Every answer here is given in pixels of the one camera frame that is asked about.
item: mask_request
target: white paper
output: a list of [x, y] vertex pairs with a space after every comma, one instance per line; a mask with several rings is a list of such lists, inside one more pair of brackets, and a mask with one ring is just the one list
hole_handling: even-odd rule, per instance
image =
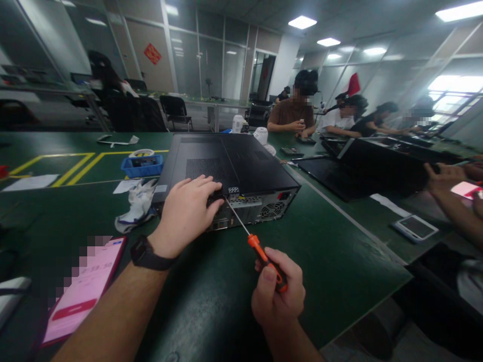
[[3, 191], [20, 191], [20, 190], [32, 190], [42, 189], [49, 186], [58, 178], [59, 175], [43, 175], [21, 178], [17, 182], [3, 189]]
[[117, 185], [113, 194], [122, 194], [124, 192], [127, 192], [127, 191], [129, 191], [129, 189], [136, 187], [136, 185], [139, 183], [139, 181], [141, 181], [141, 180], [140, 179], [134, 179], [134, 180], [121, 181], [121, 182], [119, 182], [119, 185]]
[[373, 194], [371, 195], [371, 199], [378, 201], [381, 205], [386, 206], [387, 208], [391, 209], [391, 211], [395, 212], [401, 217], [408, 217], [412, 215], [411, 213], [407, 212], [406, 210], [401, 209], [398, 205], [392, 202], [387, 197], [381, 196], [380, 194]]

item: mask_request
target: brown shirt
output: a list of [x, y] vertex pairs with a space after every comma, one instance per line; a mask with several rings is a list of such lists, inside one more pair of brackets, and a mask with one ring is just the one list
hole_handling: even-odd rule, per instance
[[310, 104], [294, 103], [291, 99], [281, 101], [270, 114], [269, 123], [286, 125], [303, 119], [307, 128], [314, 125], [313, 109]]

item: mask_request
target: screwdriver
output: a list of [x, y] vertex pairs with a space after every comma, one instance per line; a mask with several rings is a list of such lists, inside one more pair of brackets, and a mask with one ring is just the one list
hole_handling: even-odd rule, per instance
[[228, 206], [230, 206], [230, 209], [235, 214], [238, 221], [240, 221], [240, 224], [243, 226], [243, 229], [245, 229], [245, 231], [247, 232], [247, 234], [248, 234], [248, 244], [253, 248], [253, 250], [257, 254], [257, 258], [260, 261], [260, 263], [262, 264], [262, 266], [263, 267], [270, 266], [273, 269], [275, 269], [275, 271], [277, 272], [277, 285], [275, 286], [275, 290], [278, 291], [279, 293], [286, 292], [287, 288], [288, 288], [288, 286], [287, 286], [287, 276], [285, 275], [285, 273], [282, 271], [282, 269], [280, 269], [280, 267], [276, 263], [274, 263], [273, 261], [270, 260], [270, 258], [268, 258], [268, 256], [265, 254], [262, 247], [260, 246], [260, 241], [258, 240], [258, 236], [251, 234], [247, 230], [247, 228], [245, 227], [245, 225], [241, 221], [240, 217], [238, 216], [238, 214], [236, 213], [234, 208], [231, 206], [231, 204], [228, 201], [228, 199], [226, 198], [226, 196], [225, 196], [225, 200], [228, 203]]

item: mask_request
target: pink phone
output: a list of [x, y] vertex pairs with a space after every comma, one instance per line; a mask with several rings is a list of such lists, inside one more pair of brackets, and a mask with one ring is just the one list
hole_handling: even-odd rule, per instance
[[457, 184], [455, 187], [451, 189], [451, 191], [469, 200], [473, 200], [474, 192], [478, 191], [480, 198], [483, 199], [483, 188], [478, 185], [470, 184], [469, 182], [466, 182], [466, 181], [463, 181]]

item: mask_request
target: orange screwdriver handle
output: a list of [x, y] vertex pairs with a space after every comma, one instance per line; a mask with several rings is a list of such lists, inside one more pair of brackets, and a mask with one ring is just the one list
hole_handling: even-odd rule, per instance
[[258, 240], [258, 237], [254, 234], [250, 234], [248, 236], [248, 244], [257, 254], [257, 258], [260, 260], [263, 267], [271, 266], [277, 272], [277, 285], [275, 286], [275, 290], [279, 293], [286, 292], [288, 288], [287, 276], [282, 271], [282, 269], [280, 269], [280, 267], [276, 263], [271, 261], [270, 258], [268, 258], [268, 256], [265, 254], [263, 249], [260, 247], [260, 241]]

